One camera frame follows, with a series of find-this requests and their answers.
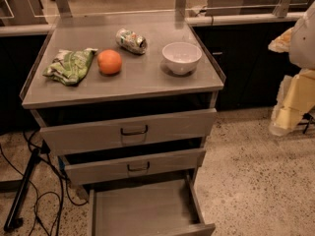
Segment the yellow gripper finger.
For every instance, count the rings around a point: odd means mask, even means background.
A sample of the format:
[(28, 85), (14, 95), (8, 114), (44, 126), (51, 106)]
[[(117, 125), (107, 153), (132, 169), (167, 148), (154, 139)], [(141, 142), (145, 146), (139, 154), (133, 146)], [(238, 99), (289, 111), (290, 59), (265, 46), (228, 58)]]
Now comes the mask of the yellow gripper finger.
[(278, 53), (288, 52), (290, 49), (292, 29), (287, 29), (268, 45), (268, 49)]
[(304, 114), (315, 107), (315, 70), (302, 69), (284, 76), (274, 106), (269, 131), (275, 136), (292, 132)]

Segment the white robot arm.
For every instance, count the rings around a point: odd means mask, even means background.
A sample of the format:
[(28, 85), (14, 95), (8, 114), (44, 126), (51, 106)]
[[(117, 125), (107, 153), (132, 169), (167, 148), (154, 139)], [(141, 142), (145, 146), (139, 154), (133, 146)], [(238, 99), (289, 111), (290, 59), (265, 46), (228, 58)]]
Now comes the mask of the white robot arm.
[(297, 75), (283, 78), (271, 117), (270, 132), (284, 136), (315, 106), (315, 2), (268, 49), (287, 52), (290, 63), (300, 68)]

